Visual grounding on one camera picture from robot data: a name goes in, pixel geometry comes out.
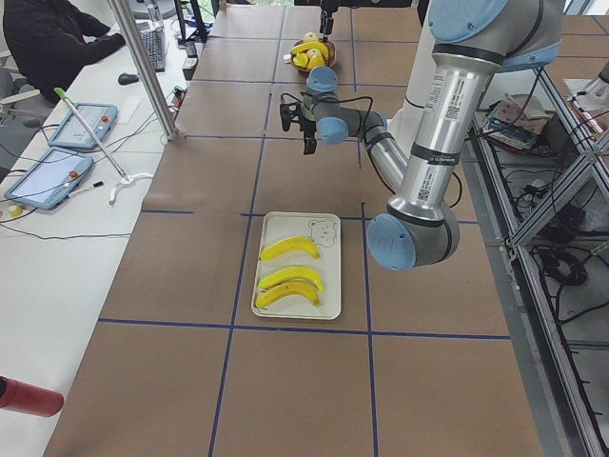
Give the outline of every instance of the red bottle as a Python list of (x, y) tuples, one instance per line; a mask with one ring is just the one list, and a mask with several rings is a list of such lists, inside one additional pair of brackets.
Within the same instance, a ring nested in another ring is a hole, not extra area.
[(46, 388), (0, 376), (0, 408), (50, 417), (64, 405), (64, 396)]

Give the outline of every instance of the tablet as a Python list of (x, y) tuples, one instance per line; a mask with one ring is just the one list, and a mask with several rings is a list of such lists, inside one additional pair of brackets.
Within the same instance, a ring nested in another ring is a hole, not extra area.
[[(76, 104), (76, 109), (87, 121), (88, 126), (91, 127), (95, 132), (95, 136), (100, 141), (106, 137), (118, 116), (118, 109), (114, 105), (78, 103)], [(72, 112), (69, 112), (59, 125), (59, 128), (50, 137), (49, 146), (92, 150), (95, 149), (97, 143), (91, 138), (91, 135), (88, 134), (76, 116)]]
[(53, 209), (78, 186), (92, 166), (92, 157), (51, 148), (4, 196), (32, 207)]

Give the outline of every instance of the table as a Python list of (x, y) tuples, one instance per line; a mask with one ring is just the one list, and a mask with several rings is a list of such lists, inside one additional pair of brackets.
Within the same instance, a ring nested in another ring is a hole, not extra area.
[[(169, 21), (166, 31), (166, 71), (157, 74), (163, 93), (170, 94), (175, 86), (186, 84), (182, 74), (186, 53), (177, 48)], [(139, 100), (132, 116), (114, 126), (106, 143), (133, 133), (147, 119), (153, 119), (149, 118), (153, 111), (143, 84), (119, 86), (116, 82), (124, 71), (136, 72), (127, 48), (85, 67), (68, 90), (74, 102), (111, 103), (119, 110), (129, 97)], [(67, 113), (68, 108), (59, 104), (46, 124), (61, 122)], [(165, 142), (161, 126), (153, 120), (114, 156), (128, 172), (154, 172)], [(38, 134), (22, 157), (38, 158), (47, 149), (45, 138)], [(22, 158), (13, 169), (31, 165)], [(100, 180), (105, 183), (101, 188), (84, 192), (53, 211), (36, 211), (8, 226), (42, 236), (131, 233), (149, 181), (121, 190), (111, 207), (109, 190), (119, 176), (108, 160), (96, 164), (82, 186)], [(2, 194), (13, 182), (14, 178), (5, 179), (0, 186)], [(10, 218), (9, 204), (0, 203), (2, 220)], [(127, 242), (128, 236), (42, 241), (0, 228), (4, 259), (0, 365), (4, 376), (68, 394)], [(0, 411), (3, 454), (41, 455), (57, 419)]]
[[(395, 112), (415, 11), (335, 18), (338, 93)], [(358, 144), (305, 157), (281, 130), (279, 95), (305, 80), (282, 55), (318, 24), (219, 13), (46, 456), (542, 455), (468, 189), (454, 257), (390, 274), (365, 249), (388, 195)], [(341, 217), (336, 320), (249, 309), (272, 210)]]

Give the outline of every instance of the metal pole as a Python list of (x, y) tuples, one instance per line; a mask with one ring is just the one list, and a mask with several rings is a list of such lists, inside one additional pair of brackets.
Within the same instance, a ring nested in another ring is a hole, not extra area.
[(123, 168), (118, 164), (118, 162), (116, 162), (116, 160), (114, 160), (114, 157), (112, 157), (112, 154), (106, 150), (106, 148), (104, 147), (104, 144), (97, 137), (97, 135), (95, 134), (93, 129), (90, 127), (90, 125), (87, 124), (87, 121), (85, 120), (85, 118), (83, 116), (81, 116), (80, 112), (78, 112), (78, 109), (74, 106), (72, 101), (68, 98), (68, 96), (66, 95), (64, 90), (55, 88), (55, 93), (57, 95), (59, 95), (59, 98), (61, 98), (64, 102), (66, 102), (66, 105), (68, 105), (68, 108), (70, 111), (72, 111), (72, 114), (74, 115), (74, 117), (76, 117), (76, 119), (78, 119), (78, 122), (80, 122), (81, 125), (85, 128), (87, 133), (90, 135), (91, 139), (97, 144), (99, 149), (102, 150), (102, 152), (104, 153), (106, 158), (110, 161), (112, 166), (118, 171), (118, 174), (121, 175), (121, 178), (128, 180), (129, 177), (127, 175), (127, 172), (123, 170)]
[(108, 0), (116, 21), (121, 28), (121, 33), (125, 37), (131, 57), (135, 63), (135, 67), (142, 78), (144, 87), (150, 99), (150, 103), (156, 116), (163, 127), (167, 140), (175, 138), (178, 130), (175, 127), (169, 108), (167, 107), (167, 101), (159, 85), (159, 81), (156, 78), (156, 73), (148, 60), (144, 45), (140, 38), (140, 32), (137, 30), (135, 19), (133, 18), (133, 12), (128, 5), (128, 0)]

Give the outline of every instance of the computer mouse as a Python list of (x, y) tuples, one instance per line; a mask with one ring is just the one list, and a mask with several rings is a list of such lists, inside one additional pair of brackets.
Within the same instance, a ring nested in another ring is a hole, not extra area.
[(121, 73), (118, 75), (118, 84), (126, 86), (127, 84), (137, 83), (140, 77), (137, 74)]

